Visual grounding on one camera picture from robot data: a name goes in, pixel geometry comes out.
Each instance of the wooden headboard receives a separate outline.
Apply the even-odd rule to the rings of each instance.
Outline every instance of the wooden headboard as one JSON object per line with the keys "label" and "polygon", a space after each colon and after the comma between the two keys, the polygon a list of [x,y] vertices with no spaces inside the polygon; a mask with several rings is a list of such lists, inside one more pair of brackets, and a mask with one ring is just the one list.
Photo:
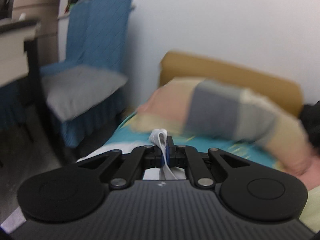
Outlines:
{"label": "wooden headboard", "polygon": [[219,60],[169,51],[161,61],[160,86],[174,77],[208,77],[223,83],[248,87],[269,97],[287,112],[298,116],[303,104],[300,86],[290,80],[260,73]]}

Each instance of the blue bedsheet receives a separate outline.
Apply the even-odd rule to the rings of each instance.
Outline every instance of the blue bedsheet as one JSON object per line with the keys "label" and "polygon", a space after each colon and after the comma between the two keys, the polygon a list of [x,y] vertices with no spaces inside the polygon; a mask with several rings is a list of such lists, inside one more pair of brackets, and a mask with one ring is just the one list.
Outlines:
{"label": "blue bedsheet", "polygon": [[[134,114],[126,118],[105,144],[132,141],[143,141],[146,144],[150,144],[148,141],[149,133],[138,133],[130,129],[128,121],[133,116]],[[276,159],[253,144],[201,136],[173,136],[172,138],[175,145],[190,145],[199,152],[207,152],[208,148],[215,147],[271,168],[276,167]]]}

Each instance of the striped blue fabric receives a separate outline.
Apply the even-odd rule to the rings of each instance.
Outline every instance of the striped blue fabric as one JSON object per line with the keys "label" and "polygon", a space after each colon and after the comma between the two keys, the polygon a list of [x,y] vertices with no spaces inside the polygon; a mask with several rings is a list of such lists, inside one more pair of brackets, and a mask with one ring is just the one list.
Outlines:
{"label": "striped blue fabric", "polygon": [[0,88],[0,131],[26,122],[26,114],[18,96],[17,82]]}
{"label": "striped blue fabric", "polygon": [[[42,76],[53,75],[79,64],[122,72],[122,58],[131,0],[81,0],[69,17],[66,60],[43,66]],[[120,91],[73,120],[54,123],[68,147],[100,128],[124,109]]]}

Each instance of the round black pad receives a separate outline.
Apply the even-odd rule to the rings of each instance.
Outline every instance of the round black pad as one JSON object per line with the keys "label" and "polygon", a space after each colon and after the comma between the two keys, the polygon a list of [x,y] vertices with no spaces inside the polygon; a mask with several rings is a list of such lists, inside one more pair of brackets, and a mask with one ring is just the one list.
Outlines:
{"label": "round black pad", "polygon": [[69,167],[26,180],[18,191],[23,212],[45,222],[63,223],[94,211],[102,202],[104,188],[94,171]]}
{"label": "round black pad", "polygon": [[284,186],[274,179],[255,179],[248,184],[252,196],[260,199],[276,199],[282,196]]}
{"label": "round black pad", "polygon": [[220,197],[234,213],[257,221],[298,218],[308,192],[297,178],[267,167],[236,168],[222,183]]}

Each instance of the white wall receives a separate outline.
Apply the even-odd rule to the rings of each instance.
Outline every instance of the white wall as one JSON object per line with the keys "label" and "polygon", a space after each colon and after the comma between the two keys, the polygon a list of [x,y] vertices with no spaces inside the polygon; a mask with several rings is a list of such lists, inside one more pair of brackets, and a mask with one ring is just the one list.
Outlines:
{"label": "white wall", "polygon": [[62,18],[64,12],[68,6],[68,0],[60,0],[59,3],[59,21],[58,21],[58,52],[59,61],[63,61],[66,58],[66,45],[67,45],[67,32],[69,18]]}
{"label": "white wall", "polygon": [[320,0],[134,0],[125,67],[132,106],[157,87],[170,49],[203,54],[297,81],[320,100]]}

